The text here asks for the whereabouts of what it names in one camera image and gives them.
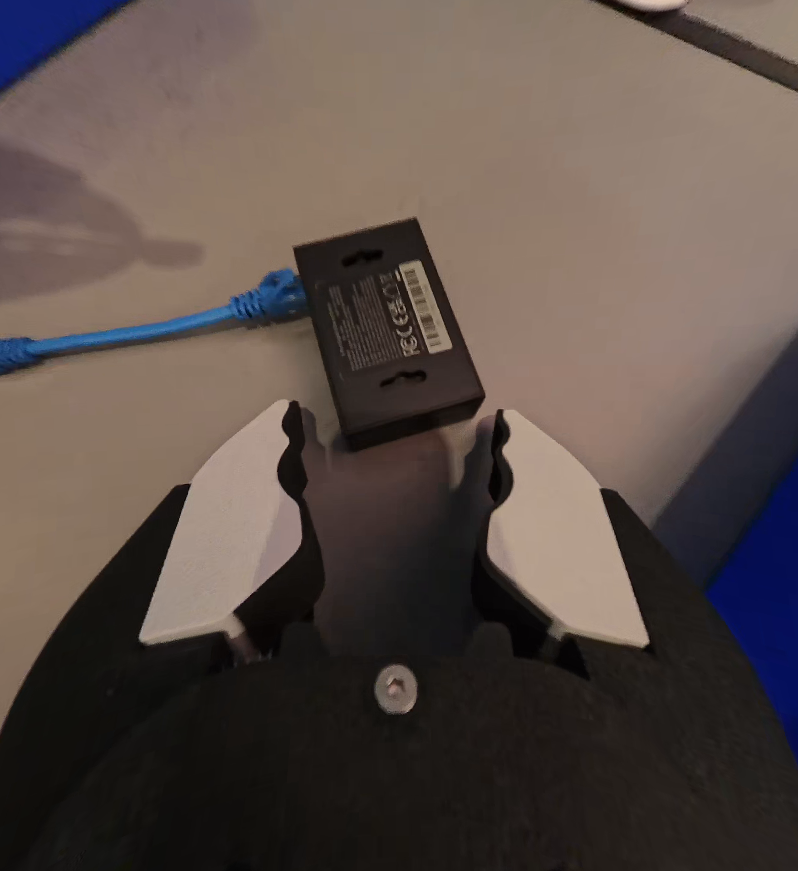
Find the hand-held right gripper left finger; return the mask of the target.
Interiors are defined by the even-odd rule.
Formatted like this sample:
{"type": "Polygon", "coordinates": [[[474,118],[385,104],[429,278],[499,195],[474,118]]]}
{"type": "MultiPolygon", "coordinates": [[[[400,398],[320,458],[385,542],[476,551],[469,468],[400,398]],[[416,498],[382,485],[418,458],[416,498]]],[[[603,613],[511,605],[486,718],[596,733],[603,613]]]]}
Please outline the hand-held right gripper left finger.
{"type": "Polygon", "coordinates": [[[272,654],[313,618],[325,571],[306,504],[306,432],[296,401],[274,402],[192,478],[139,633],[144,646],[220,635],[272,654]]]}

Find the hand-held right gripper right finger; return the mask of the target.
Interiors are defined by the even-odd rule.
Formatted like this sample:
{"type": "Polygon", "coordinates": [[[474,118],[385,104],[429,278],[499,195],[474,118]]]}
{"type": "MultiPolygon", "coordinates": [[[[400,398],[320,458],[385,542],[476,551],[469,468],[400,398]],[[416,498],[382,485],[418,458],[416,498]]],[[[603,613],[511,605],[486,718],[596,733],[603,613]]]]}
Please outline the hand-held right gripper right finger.
{"type": "Polygon", "coordinates": [[[646,650],[650,635],[596,478],[513,409],[495,415],[492,508],[476,543],[473,603],[515,657],[590,640],[646,650]]]}

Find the black network switch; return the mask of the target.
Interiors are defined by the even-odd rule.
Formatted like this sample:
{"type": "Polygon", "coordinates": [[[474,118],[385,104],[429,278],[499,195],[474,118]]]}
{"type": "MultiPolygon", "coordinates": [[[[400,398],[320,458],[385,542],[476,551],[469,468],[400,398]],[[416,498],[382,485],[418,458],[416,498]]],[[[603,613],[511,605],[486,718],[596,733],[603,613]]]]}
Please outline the black network switch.
{"type": "Polygon", "coordinates": [[[417,218],[296,245],[294,258],[348,450],[475,417],[484,387],[417,218]]]}

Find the dark rectangular table panel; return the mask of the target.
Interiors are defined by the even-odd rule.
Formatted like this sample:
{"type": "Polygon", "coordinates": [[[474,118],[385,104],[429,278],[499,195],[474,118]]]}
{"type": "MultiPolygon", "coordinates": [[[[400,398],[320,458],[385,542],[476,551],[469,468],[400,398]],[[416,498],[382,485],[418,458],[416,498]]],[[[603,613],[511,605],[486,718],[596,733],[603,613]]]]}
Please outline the dark rectangular table panel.
{"type": "Polygon", "coordinates": [[[599,4],[790,93],[798,94],[798,61],[689,13],[687,4],[618,1],[600,1],[599,4]]]}

